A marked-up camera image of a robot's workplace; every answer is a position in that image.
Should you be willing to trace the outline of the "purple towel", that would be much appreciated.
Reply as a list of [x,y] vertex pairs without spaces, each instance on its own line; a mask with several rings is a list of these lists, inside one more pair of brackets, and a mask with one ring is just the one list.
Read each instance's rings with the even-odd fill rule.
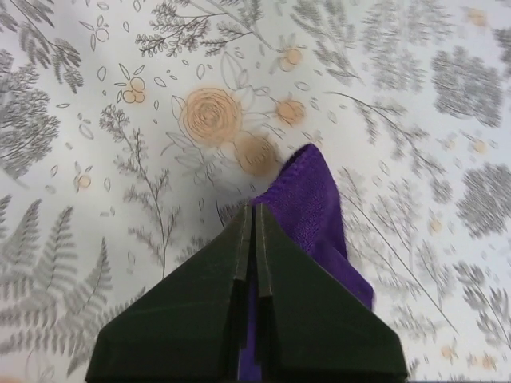
[[322,153],[313,145],[301,147],[284,164],[271,186],[251,201],[252,232],[248,264],[248,318],[245,344],[240,348],[239,381],[371,382],[383,379],[265,379],[256,355],[258,279],[255,208],[269,209],[283,232],[371,312],[374,291],[349,263],[340,198]]

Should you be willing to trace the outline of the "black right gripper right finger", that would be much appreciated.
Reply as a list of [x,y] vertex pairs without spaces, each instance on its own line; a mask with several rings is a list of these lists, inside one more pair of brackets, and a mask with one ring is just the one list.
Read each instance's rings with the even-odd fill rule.
[[255,207],[256,355],[265,379],[406,379],[399,336]]

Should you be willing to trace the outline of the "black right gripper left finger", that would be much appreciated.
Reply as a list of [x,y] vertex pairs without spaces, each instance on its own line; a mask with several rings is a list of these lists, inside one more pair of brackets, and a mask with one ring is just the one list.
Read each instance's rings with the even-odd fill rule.
[[252,210],[97,335],[87,381],[235,381],[248,318]]

